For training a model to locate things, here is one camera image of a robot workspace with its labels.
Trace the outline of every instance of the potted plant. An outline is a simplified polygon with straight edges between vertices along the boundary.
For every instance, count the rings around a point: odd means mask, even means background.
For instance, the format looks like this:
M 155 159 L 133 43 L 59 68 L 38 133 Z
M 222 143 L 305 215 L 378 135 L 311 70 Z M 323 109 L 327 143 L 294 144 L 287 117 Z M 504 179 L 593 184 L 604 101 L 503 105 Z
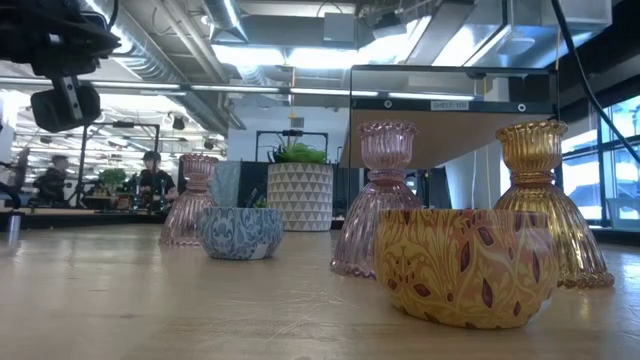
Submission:
M 109 189 L 110 195 L 116 194 L 116 188 L 127 178 L 127 174 L 122 169 L 106 169 L 99 175 L 100 180 Z
M 282 210 L 285 231 L 328 231 L 333 212 L 333 168 L 327 153 L 282 144 L 269 156 L 267 206 Z

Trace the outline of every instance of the table surface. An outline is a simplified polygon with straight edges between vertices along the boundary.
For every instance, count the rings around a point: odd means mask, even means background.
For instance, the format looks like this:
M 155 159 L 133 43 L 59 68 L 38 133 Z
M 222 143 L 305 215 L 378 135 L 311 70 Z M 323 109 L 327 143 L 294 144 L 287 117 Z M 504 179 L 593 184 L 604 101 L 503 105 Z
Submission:
M 159 225 L 23 231 L 0 247 L 0 359 L 639 359 L 640 251 L 603 246 L 615 289 L 559 290 L 535 322 L 482 331 L 401 314 L 328 270 L 331 233 L 273 259 L 159 246 Z

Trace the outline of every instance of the ribbed glass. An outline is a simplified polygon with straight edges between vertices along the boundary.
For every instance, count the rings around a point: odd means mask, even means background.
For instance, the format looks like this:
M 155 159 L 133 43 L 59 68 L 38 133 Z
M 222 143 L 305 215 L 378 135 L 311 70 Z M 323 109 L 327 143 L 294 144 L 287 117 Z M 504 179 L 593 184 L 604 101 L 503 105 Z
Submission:
M 187 191 L 174 201 L 160 234 L 160 243 L 168 245 L 200 245 L 200 218 L 205 208 L 216 206 L 209 192 L 218 159 L 187 154 L 180 157 Z
M 415 125 L 407 122 L 366 123 L 358 128 L 362 158 L 371 169 L 370 182 L 351 205 L 331 260 L 331 270 L 375 278 L 373 239 L 378 213 L 386 209 L 419 209 L 418 197 L 404 184 L 411 161 Z
M 495 209 L 546 213 L 560 265 L 558 286 L 608 287 L 614 278 L 587 222 L 571 199 L 551 181 L 562 162 L 562 135 L 567 125 L 540 121 L 498 130 L 504 162 L 511 169 L 511 188 Z

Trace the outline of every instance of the person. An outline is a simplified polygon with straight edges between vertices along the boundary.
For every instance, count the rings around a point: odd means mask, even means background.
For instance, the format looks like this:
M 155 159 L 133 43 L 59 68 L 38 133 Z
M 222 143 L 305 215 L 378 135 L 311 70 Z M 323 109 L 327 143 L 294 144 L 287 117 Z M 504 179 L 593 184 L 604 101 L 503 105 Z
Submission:
M 51 205 L 65 205 L 64 186 L 67 179 L 69 159 L 64 155 L 51 158 L 53 166 L 33 183 L 38 189 L 38 200 Z
M 160 156 L 160 154 L 155 151 L 147 151 L 142 157 L 142 161 L 144 161 L 144 166 L 146 167 L 146 169 L 140 172 L 140 190 L 143 192 L 151 191 L 152 179 L 154 178 L 153 171 L 155 163 L 155 195 L 160 195 L 162 180 L 164 180 L 165 197 L 169 201 L 175 200 L 179 196 L 178 189 L 176 188 L 171 175 L 167 174 L 163 170 L 160 170 L 160 162 L 162 161 L 162 157 Z

